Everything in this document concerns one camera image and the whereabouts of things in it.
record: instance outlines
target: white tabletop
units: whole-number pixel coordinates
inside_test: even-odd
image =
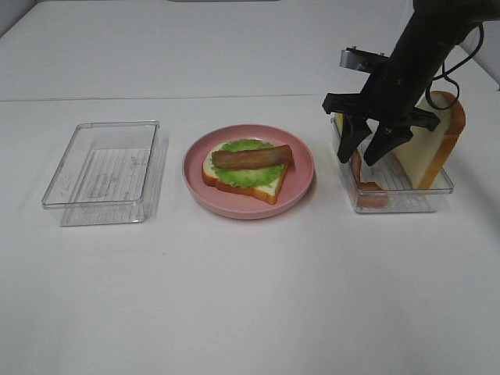
[[[448,161],[456,190],[440,212],[375,216],[341,186],[322,100],[0,104],[2,372],[496,373],[498,97],[464,94],[477,121]],[[74,127],[143,119],[170,132],[157,216],[58,227],[41,196]],[[236,221],[191,197],[184,153],[235,123],[310,147],[316,181],[294,208]]]
[[[406,3],[42,2],[0,39],[0,100],[356,92],[341,50],[390,54]],[[453,77],[498,87],[474,62]]]

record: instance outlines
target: bread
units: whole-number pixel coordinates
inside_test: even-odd
[[[445,91],[432,91],[432,101],[441,108],[455,100],[455,96]],[[466,125],[466,116],[459,102],[450,109],[437,110],[424,99],[418,108],[433,112],[440,123],[434,131],[412,127],[413,137],[409,142],[394,149],[406,175],[415,189],[428,189],[445,164],[460,133]]]
[[[251,187],[231,186],[222,182],[213,169],[212,152],[220,150],[223,145],[224,143],[215,146],[205,157],[202,168],[203,182],[221,191],[226,191],[233,194],[249,195],[253,198],[267,202],[270,205],[276,204],[278,195],[280,194],[280,190],[283,185],[284,178],[288,171],[288,163],[284,164],[284,168],[281,171],[281,174],[269,184]]]

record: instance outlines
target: bacon strip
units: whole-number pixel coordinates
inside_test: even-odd
[[[215,151],[212,153],[212,162],[219,168],[231,168],[234,170],[257,170],[265,166],[293,161],[293,155],[289,145],[272,148],[261,148],[259,150],[244,151]]]

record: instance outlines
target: food container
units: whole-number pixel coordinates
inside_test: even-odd
[[[331,117],[331,123],[336,150],[340,142],[340,131],[334,116]],[[361,155],[370,141],[371,137],[368,137],[358,147]],[[347,163],[339,163],[342,183],[357,213],[432,213],[453,192],[453,183],[444,169],[437,174],[429,189],[413,189],[393,152],[386,154],[373,166],[367,166],[363,160],[360,179],[356,177],[359,161],[353,156]],[[370,188],[368,184],[362,186],[362,182],[374,182],[381,190]]]
[[[157,121],[78,125],[42,206],[63,227],[145,221],[158,204],[165,155]]]

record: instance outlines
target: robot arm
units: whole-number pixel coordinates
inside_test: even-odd
[[[438,118],[416,109],[416,103],[449,52],[472,29],[486,20],[500,20],[500,0],[413,0],[413,8],[389,58],[352,48],[343,52],[341,65],[370,76],[359,94],[328,94],[323,102],[326,113],[345,115],[337,153],[342,163],[371,134],[369,118],[379,122],[364,155],[369,166],[409,141],[410,127],[434,130]]]

